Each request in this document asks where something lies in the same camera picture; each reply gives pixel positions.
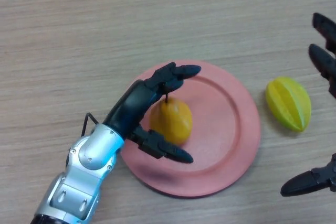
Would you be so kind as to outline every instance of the robotic arm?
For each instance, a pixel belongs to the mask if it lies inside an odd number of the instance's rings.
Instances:
[[[81,137],[69,149],[65,171],[50,184],[30,224],[89,224],[99,203],[100,186],[113,170],[126,139],[157,159],[192,163],[188,152],[166,142],[153,130],[145,131],[140,121],[150,106],[200,70],[199,66],[177,67],[172,62],[151,78],[134,82],[102,123],[88,113]],[[96,126],[85,135],[89,118]]]
[[[325,38],[326,49],[336,55],[336,24],[319,13],[314,13],[313,27]],[[315,44],[309,46],[309,56],[321,76],[329,82],[329,92],[336,98],[336,60]],[[336,153],[325,166],[314,168],[287,181],[281,188],[284,197],[309,194],[330,188],[336,191]]]

